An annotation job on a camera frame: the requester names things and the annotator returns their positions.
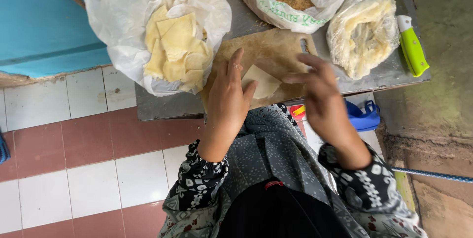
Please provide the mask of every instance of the wooden cutting board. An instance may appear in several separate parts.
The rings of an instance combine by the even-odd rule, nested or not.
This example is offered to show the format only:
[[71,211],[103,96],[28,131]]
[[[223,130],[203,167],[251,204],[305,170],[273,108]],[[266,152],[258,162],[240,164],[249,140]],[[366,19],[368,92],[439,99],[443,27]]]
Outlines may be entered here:
[[[289,29],[273,28],[264,32],[222,41],[219,51],[213,60],[207,84],[200,91],[205,111],[209,101],[209,92],[217,77],[217,71],[222,61],[230,60],[233,53],[244,48],[245,53],[241,59],[243,70],[241,77],[254,64],[266,73],[282,81],[288,73],[307,72],[307,66],[296,59],[296,54],[302,53],[300,40],[306,41],[306,48],[310,54],[317,55],[311,35],[293,33]],[[282,83],[275,93],[269,97],[253,99],[251,109],[267,106],[269,104],[299,98],[304,95],[303,84]]]

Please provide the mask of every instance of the stainless steel table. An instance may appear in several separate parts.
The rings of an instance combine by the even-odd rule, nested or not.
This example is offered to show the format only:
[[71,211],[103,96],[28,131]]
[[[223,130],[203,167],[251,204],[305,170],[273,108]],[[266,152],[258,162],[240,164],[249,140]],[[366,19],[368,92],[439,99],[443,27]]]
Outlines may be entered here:
[[[242,0],[228,0],[228,2],[232,8],[232,27],[230,32],[223,37],[223,40],[262,32],[272,28],[272,25],[264,24]],[[413,28],[417,34],[420,34],[414,4],[412,0],[404,0],[404,2],[412,17]],[[325,36],[327,28],[328,24],[312,34],[318,56],[325,60],[330,59]],[[400,47],[387,60],[376,68],[371,69],[370,75],[360,80],[354,81],[348,78],[339,66],[334,65],[334,71],[336,76],[339,77],[338,86],[343,95],[417,84],[430,80],[429,70],[417,78],[411,75]],[[199,95],[180,93],[172,96],[156,97],[149,94],[138,84],[135,84],[135,90],[139,120],[189,117],[204,113]],[[287,103],[302,104],[302,99],[288,101]]]

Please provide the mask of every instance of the sleeve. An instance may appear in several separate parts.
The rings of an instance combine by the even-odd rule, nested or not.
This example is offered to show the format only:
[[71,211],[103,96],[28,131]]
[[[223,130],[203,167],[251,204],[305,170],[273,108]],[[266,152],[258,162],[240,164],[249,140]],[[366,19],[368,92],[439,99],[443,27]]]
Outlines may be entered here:
[[212,163],[197,153],[199,140],[189,145],[180,168],[177,181],[171,187],[163,203],[166,221],[159,238],[208,237],[217,220],[217,191],[228,174],[227,156],[221,162]]
[[393,171],[370,145],[366,146],[373,160],[362,170],[343,169],[330,144],[324,144],[319,152],[319,162],[334,176],[337,192],[353,218],[371,238],[426,238],[418,226],[417,213],[407,208],[396,188]]

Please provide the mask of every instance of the blue painted surface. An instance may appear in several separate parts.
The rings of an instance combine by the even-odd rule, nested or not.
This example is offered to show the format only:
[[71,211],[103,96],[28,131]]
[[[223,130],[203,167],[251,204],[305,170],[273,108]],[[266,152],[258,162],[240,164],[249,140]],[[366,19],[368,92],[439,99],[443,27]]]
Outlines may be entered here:
[[1,68],[8,70],[11,74],[24,74],[24,71],[28,71],[28,76],[38,78],[56,75],[65,71],[88,69],[105,64],[103,60],[109,60],[106,49],[97,49],[70,55],[42,58],[29,62],[20,62],[13,65],[4,65]]
[[110,63],[73,0],[0,0],[0,70],[31,77]]

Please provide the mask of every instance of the black garment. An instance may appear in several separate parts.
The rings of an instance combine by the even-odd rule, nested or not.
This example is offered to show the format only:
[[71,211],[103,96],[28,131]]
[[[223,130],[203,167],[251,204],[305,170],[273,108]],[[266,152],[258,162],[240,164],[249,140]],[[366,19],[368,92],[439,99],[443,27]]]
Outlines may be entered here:
[[351,236],[330,206],[306,193],[294,191],[272,177],[248,187],[235,198],[217,237]]

